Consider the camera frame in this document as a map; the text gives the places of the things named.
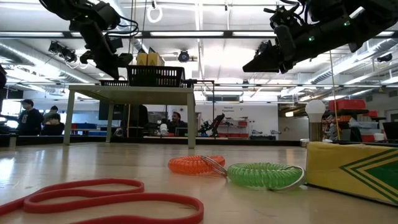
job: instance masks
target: black basket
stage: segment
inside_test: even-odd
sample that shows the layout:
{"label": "black basket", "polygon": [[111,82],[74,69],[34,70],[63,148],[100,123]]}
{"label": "black basket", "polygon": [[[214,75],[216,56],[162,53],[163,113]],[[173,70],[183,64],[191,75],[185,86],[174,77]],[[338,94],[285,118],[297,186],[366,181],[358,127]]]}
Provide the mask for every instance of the black basket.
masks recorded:
{"label": "black basket", "polygon": [[100,80],[101,86],[129,86],[128,81],[123,80]]}
{"label": "black basket", "polygon": [[182,67],[129,65],[130,86],[184,87],[185,70]]}

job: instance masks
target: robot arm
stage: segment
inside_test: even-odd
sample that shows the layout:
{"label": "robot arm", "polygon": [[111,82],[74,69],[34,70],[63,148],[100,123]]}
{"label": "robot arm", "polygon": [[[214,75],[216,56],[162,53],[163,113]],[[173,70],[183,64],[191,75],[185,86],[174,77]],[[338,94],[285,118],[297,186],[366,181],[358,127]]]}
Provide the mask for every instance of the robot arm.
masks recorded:
{"label": "robot arm", "polygon": [[[305,20],[296,14],[300,3],[281,0],[295,6],[284,6],[271,17],[276,33],[275,45],[263,43],[252,61],[243,67],[245,72],[286,73],[303,60],[349,44],[355,52],[362,44],[398,21],[398,0],[298,0]],[[356,17],[350,14],[362,6],[365,10]],[[314,24],[308,24],[310,14]]]}
{"label": "robot arm", "polygon": [[121,19],[132,22],[135,27],[127,34],[138,33],[135,21],[121,17],[108,3],[100,1],[93,4],[88,0],[39,0],[48,11],[66,21],[70,21],[69,30],[80,32],[88,51],[80,57],[82,63],[94,60],[96,67],[119,78],[118,67],[126,67],[132,61],[131,54],[117,55],[116,49],[122,47],[121,39],[112,39],[103,31],[115,29]]}

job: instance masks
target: red rubber band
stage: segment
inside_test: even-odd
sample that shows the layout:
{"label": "red rubber band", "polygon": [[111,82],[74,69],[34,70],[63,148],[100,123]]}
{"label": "red rubber band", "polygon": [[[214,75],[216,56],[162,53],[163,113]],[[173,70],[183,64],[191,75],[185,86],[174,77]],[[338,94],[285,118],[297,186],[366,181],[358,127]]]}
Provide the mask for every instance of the red rubber band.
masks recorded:
{"label": "red rubber band", "polygon": [[[85,187],[103,184],[125,184],[137,187],[132,190],[86,190],[71,189],[75,187]],[[137,201],[165,201],[175,202],[184,205],[191,205],[196,208],[197,212],[193,215],[175,219],[158,219],[149,217],[140,217],[137,215],[117,215],[110,217],[95,218],[78,222],[78,224],[102,224],[102,223],[145,223],[145,224],[183,224],[183,223],[200,223],[203,220],[204,208],[203,204],[196,198],[177,194],[162,193],[142,193],[144,191],[144,183],[138,180],[127,179],[96,179],[82,180],[76,182],[67,182],[63,184],[55,184],[44,187],[35,193],[20,198],[13,202],[0,206],[0,216],[5,215],[14,210],[23,208],[28,213],[54,213],[76,210],[79,208],[95,207],[100,205],[109,205],[121,202],[137,202]],[[43,200],[59,197],[80,196],[88,197],[74,202],[54,203],[54,204],[38,204]]]}
{"label": "red rubber band", "polygon": [[[225,165],[223,156],[208,156],[219,165]],[[201,156],[179,157],[169,160],[169,169],[179,174],[204,174],[213,171],[213,165],[205,162]]]}

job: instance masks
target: ceiling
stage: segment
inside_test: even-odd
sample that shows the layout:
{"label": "ceiling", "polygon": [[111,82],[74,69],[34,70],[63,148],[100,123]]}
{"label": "ceiling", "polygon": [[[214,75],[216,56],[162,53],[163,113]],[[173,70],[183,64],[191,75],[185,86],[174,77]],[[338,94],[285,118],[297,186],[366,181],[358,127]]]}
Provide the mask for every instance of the ceiling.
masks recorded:
{"label": "ceiling", "polygon": [[[157,0],[158,7],[162,8],[163,16],[159,22],[153,23],[148,19],[146,8],[151,8],[151,1],[130,1],[130,0],[108,0],[113,6],[118,6],[120,14],[131,17],[138,22],[140,31],[171,31],[171,30],[267,30],[272,31],[269,25],[271,14],[263,12],[264,7],[275,8],[275,0],[227,0],[228,10],[225,11],[225,0]],[[159,15],[157,10],[150,12],[152,19]],[[0,0],[0,37],[1,32],[57,32],[68,31],[69,22],[64,21],[55,14],[46,11],[38,0]],[[397,31],[398,25],[389,28]],[[24,49],[24,53],[33,57],[39,57],[45,65],[52,65],[59,71],[65,70],[65,73],[72,74],[87,82],[94,82],[101,79],[110,79],[111,77],[98,70],[92,64],[79,65],[74,64],[68,68],[62,58],[52,55],[49,51],[51,41],[59,41],[69,49],[75,49],[76,54],[81,55],[85,52],[85,42],[83,39],[65,39],[54,38],[21,38],[17,40],[0,39],[0,44],[10,47]],[[335,50],[319,55],[312,60],[306,60],[298,63],[286,74],[278,73],[244,73],[242,66],[248,63],[254,56],[254,51],[262,41],[267,39],[200,39],[203,46],[203,53],[200,54],[198,41],[196,39],[144,39],[143,44],[146,47],[152,47],[161,56],[167,58],[167,64],[173,66],[182,66],[192,71],[192,78],[204,78],[207,80],[216,80],[217,83],[241,83],[242,80],[249,80],[250,83],[264,84],[302,84],[325,69],[330,68],[331,61],[338,62],[341,58],[350,57],[352,54],[348,46],[342,46]],[[382,39],[375,40],[371,44],[378,44]],[[123,39],[124,47],[118,49],[118,53],[133,52],[137,50],[131,47],[129,49],[129,39]],[[181,50],[188,50],[190,56],[195,58],[196,62],[179,63],[177,57]],[[198,57],[204,64],[203,76],[198,71]],[[335,75],[338,84],[345,84],[348,81],[361,77],[364,74],[382,69],[383,67],[395,64],[395,58],[388,63],[372,63],[372,58],[377,55],[356,62],[354,66],[349,66]],[[124,69],[119,69],[122,76],[126,76]],[[371,76],[365,80],[360,80],[354,84],[372,83],[372,80],[382,79],[384,77]],[[80,79],[68,79],[73,82],[82,82]],[[16,77],[9,77],[9,82],[14,80],[19,82]],[[64,79],[58,81],[47,78],[49,82],[66,82]],[[330,84],[331,78],[327,78],[319,84]],[[262,88],[260,91],[271,91]],[[314,91],[300,90],[301,95],[307,96],[314,94]]]}

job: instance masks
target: yellow box with green chevron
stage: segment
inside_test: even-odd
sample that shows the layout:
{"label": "yellow box with green chevron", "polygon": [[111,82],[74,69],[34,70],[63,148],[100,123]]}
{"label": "yellow box with green chevron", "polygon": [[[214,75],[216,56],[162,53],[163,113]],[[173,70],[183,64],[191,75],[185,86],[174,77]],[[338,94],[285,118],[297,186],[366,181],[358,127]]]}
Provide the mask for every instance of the yellow box with green chevron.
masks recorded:
{"label": "yellow box with green chevron", "polygon": [[311,185],[398,205],[398,149],[311,142],[306,180]]}

